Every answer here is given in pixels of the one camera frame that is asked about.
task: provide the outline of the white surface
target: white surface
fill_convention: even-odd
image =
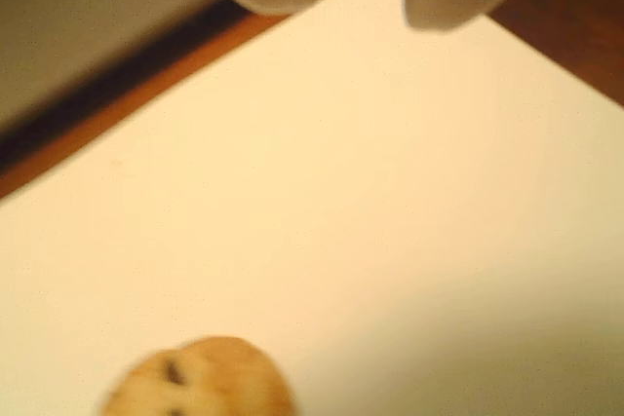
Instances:
[[[401,11],[326,0],[0,205],[0,414],[215,333],[308,415],[621,414],[624,113]]]

